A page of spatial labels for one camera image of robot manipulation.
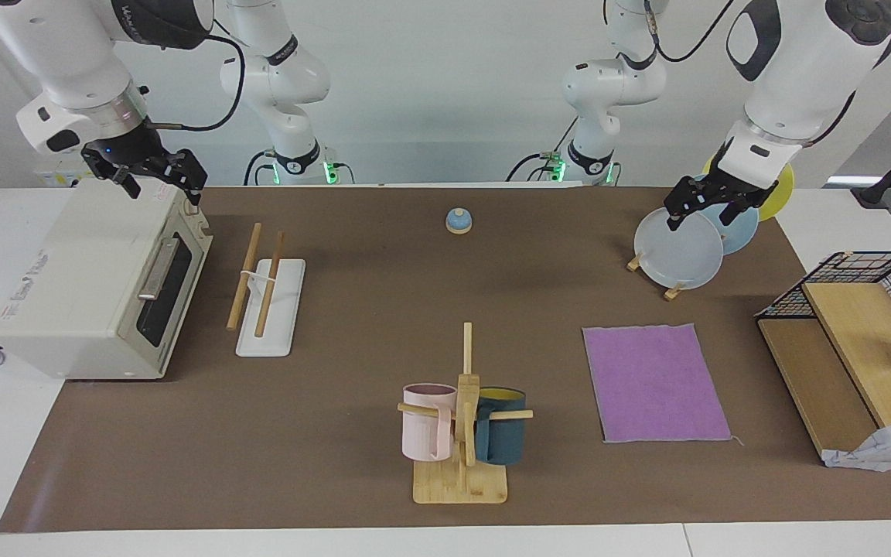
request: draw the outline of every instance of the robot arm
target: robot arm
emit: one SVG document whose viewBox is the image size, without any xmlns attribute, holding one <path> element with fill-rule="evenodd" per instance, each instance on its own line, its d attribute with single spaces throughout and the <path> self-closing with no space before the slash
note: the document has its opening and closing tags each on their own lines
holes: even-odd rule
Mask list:
<svg viewBox="0 0 891 557">
<path fill-rule="evenodd" d="M 661 14 L 668 4 L 668 0 L 654 0 L 648 7 Z M 616 0 L 608 7 L 607 20 L 618 57 L 577 64 L 562 81 L 562 93 L 576 109 L 579 123 L 559 155 L 566 161 L 565 179 L 585 183 L 601 183 L 611 168 L 616 135 L 621 131 L 621 121 L 611 110 L 654 101 L 665 91 L 665 66 L 655 56 L 646 2 Z"/>
<path fill-rule="evenodd" d="M 249 50 L 243 102 L 265 125 L 282 183 L 319 183 L 329 179 L 326 148 L 319 144 L 308 115 L 299 106 L 329 94 L 329 71 L 301 47 L 277 0 L 227 0 L 236 22 L 234 35 Z M 227 61 L 222 86 L 235 91 L 240 71 Z"/>
<path fill-rule="evenodd" d="M 684 176 L 665 198 L 669 228 L 708 205 L 728 204 L 725 224 L 763 205 L 782 168 L 889 53 L 891 0 L 752 0 L 728 35 L 752 95 L 707 176 Z"/>
<path fill-rule="evenodd" d="M 45 155 L 81 148 L 100 179 L 136 197 L 133 173 L 180 187 L 198 204 L 205 170 L 163 148 L 113 41 L 193 49 L 212 26 L 212 0 L 0 0 L 0 38 L 43 92 L 15 116 Z"/>
</svg>

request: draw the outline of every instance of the oven window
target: oven window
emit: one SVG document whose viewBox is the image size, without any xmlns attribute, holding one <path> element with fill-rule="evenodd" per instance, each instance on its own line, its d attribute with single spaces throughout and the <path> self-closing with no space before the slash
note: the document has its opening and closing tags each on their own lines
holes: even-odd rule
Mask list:
<svg viewBox="0 0 891 557">
<path fill-rule="evenodd" d="M 184 278 L 191 267 L 191 250 L 184 244 L 180 234 L 175 233 L 179 242 L 177 251 L 174 251 L 174 259 L 171 261 L 167 278 L 164 278 L 163 286 L 156 299 L 146 300 L 142 304 L 142 311 L 137 320 L 137 331 L 144 336 L 153 346 L 159 346 L 163 339 L 164 331 L 170 324 L 170 314 L 174 313 L 177 304 L 177 296 L 184 286 Z"/>
</svg>

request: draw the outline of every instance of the black wire rack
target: black wire rack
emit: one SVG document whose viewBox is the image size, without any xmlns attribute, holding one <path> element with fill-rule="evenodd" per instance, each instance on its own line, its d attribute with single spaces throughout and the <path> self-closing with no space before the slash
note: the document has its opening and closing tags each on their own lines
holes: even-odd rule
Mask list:
<svg viewBox="0 0 891 557">
<path fill-rule="evenodd" d="M 756 320 L 816 318 L 803 294 L 803 285 L 815 282 L 879 282 L 891 296 L 891 251 L 839 251 L 826 258 L 792 289 L 756 315 Z"/>
</svg>

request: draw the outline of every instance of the brown table mat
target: brown table mat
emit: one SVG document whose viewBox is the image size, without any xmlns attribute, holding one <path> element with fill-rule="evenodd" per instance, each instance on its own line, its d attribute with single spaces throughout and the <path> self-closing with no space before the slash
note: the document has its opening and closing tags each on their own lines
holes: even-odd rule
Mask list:
<svg viewBox="0 0 891 557">
<path fill-rule="evenodd" d="M 821 465 L 753 322 L 803 275 L 777 223 L 670 303 L 625 269 L 663 196 L 210 190 L 215 243 L 167 377 L 65 384 L 0 531 L 891 518 L 891 472 Z M 282 359 L 234 356 L 225 330 L 258 220 L 307 261 Z M 423 507 L 395 406 L 404 384 L 455 384 L 464 320 L 483 383 L 524 389 L 537 417 L 508 503 Z M 603 444 L 580 329 L 688 322 L 745 446 Z"/>
</svg>

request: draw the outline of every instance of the purple placemat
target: purple placemat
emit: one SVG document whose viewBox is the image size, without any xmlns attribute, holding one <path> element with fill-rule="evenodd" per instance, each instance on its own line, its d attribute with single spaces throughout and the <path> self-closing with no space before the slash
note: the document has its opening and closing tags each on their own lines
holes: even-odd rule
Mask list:
<svg viewBox="0 0 891 557">
<path fill-rule="evenodd" d="M 727 441 L 693 325 L 583 329 L 605 443 Z"/>
</svg>

